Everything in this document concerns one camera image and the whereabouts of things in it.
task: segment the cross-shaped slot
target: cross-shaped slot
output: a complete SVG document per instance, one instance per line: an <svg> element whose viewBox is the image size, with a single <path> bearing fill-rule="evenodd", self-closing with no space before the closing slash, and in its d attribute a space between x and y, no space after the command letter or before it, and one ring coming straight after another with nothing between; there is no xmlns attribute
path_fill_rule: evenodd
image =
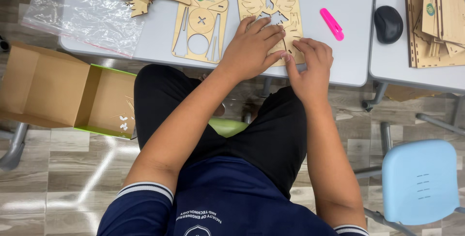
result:
<svg viewBox="0 0 465 236"><path fill-rule="evenodd" d="M205 25L205 22L204 22L205 19L206 19L206 18L202 19L202 18L199 16L199 20L200 20L200 21L199 21L198 23L203 23L203 24Z"/></svg>

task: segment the open box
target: open box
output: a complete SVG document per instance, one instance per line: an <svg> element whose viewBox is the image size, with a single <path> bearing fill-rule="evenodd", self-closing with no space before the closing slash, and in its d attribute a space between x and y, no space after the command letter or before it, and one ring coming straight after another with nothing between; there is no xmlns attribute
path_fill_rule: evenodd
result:
<svg viewBox="0 0 465 236"><path fill-rule="evenodd" d="M0 89L0 117L130 139L136 74L13 42ZM119 115L127 117L122 121ZM127 123L127 129L120 128Z"/></svg>

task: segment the navy blue shirt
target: navy blue shirt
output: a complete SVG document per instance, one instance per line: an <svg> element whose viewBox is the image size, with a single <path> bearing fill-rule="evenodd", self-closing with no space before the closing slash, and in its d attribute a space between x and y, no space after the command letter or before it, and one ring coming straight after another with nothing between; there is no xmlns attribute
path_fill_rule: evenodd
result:
<svg viewBox="0 0 465 236"><path fill-rule="evenodd" d="M361 227L331 228L291 203L258 168L241 158L213 157L189 166L176 197L154 182L123 188L102 217L97 235L368 236Z"/></svg>

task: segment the yellow-green chair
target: yellow-green chair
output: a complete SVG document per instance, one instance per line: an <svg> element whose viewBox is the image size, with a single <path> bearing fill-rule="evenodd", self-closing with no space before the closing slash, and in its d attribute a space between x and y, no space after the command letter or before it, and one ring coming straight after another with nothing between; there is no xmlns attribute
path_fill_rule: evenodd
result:
<svg viewBox="0 0 465 236"><path fill-rule="evenodd" d="M208 124L213 127L216 133L223 136L224 138L234 136L249 126L249 124L245 122L219 118L210 119Z"/></svg>

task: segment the person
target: person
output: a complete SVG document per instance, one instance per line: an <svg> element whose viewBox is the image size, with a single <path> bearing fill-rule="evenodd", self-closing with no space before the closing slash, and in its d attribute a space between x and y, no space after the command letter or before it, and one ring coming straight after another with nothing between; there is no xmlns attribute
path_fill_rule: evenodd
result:
<svg viewBox="0 0 465 236"><path fill-rule="evenodd" d="M270 18L254 21L241 21L202 82L168 66L139 72L134 107L142 150L98 235L368 235L327 99L332 49L294 40L307 65L299 72L286 51L267 55L284 38L283 26L265 27ZM280 58L291 86L271 94L244 131L218 135L208 125L218 105L239 82ZM305 155L317 215L289 200Z"/></svg>

